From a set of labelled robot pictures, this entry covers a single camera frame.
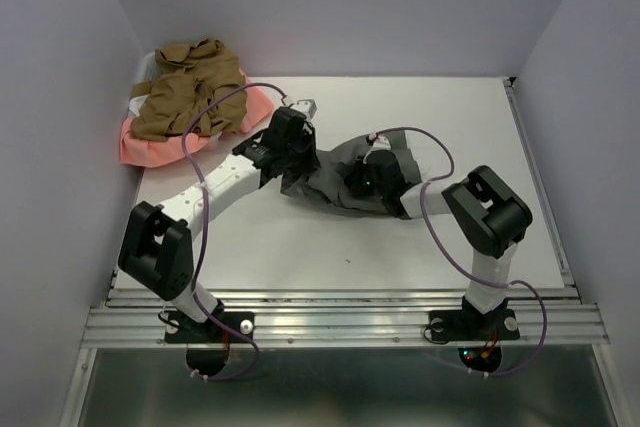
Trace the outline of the grey pleated skirt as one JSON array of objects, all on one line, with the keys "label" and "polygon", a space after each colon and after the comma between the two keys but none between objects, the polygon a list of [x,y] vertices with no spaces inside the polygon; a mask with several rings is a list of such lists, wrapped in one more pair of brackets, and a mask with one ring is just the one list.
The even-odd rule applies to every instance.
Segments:
[{"label": "grey pleated skirt", "polygon": [[[404,132],[391,131],[381,134],[388,137],[391,143],[390,151],[396,155],[405,178],[405,191],[400,196],[401,202],[401,197],[405,193],[422,183],[420,167],[408,146]],[[329,151],[318,150],[316,155],[319,167],[311,174],[283,175],[280,193],[299,201],[307,201],[343,212],[407,219],[409,214],[402,202],[405,214],[390,215],[377,198],[355,198],[348,192],[345,178],[353,169],[356,159],[359,156],[364,157],[369,149],[366,141],[368,136],[353,138]]]}]

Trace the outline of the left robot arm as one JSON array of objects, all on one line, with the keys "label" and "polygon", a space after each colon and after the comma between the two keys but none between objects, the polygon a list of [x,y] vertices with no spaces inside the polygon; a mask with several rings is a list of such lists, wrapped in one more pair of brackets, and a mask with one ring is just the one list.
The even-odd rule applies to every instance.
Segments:
[{"label": "left robot arm", "polygon": [[188,317],[199,340],[215,339],[222,329],[220,301],[198,283],[203,256],[193,241],[208,239],[208,226],[246,195],[285,174],[313,172],[317,110],[311,99],[276,109],[266,129],[238,144],[222,163],[198,182],[158,205],[138,203],[130,212],[118,268]]}]

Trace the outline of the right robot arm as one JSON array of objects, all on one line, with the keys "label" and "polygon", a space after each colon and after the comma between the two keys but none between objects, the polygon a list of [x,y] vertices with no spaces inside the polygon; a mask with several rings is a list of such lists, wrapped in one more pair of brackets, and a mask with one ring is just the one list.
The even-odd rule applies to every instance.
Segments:
[{"label": "right robot arm", "polygon": [[397,218],[421,217],[433,238],[431,215],[451,215],[470,244],[472,267],[455,267],[469,280],[463,296],[460,325],[472,337],[491,331],[507,308],[505,290],[517,244],[533,215],[527,204],[489,166],[481,165],[459,181],[430,191],[445,178],[411,180],[417,162],[392,151],[377,150],[359,158],[347,175],[348,192],[373,197]]}]

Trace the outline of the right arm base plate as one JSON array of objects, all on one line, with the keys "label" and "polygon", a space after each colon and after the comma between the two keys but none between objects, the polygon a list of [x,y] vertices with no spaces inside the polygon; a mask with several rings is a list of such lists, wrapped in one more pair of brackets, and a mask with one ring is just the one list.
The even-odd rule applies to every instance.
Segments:
[{"label": "right arm base plate", "polygon": [[519,325],[511,309],[496,309],[486,314],[471,310],[434,310],[428,313],[423,336],[436,343],[484,342],[520,338]]}]

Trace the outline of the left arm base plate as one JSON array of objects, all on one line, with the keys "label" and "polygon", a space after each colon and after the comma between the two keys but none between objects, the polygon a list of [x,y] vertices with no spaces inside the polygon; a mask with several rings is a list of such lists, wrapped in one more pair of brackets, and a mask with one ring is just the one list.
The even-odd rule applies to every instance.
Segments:
[{"label": "left arm base plate", "polygon": [[[219,320],[238,332],[243,322],[255,324],[255,314],[250,311],[223,312]],[[197,323],[184,313],[168,311],[164,321],[164,342],[167,344],[221,344],[224,339],[230,343],[244,343],[244,340],[227,333],[210,320]]]}]

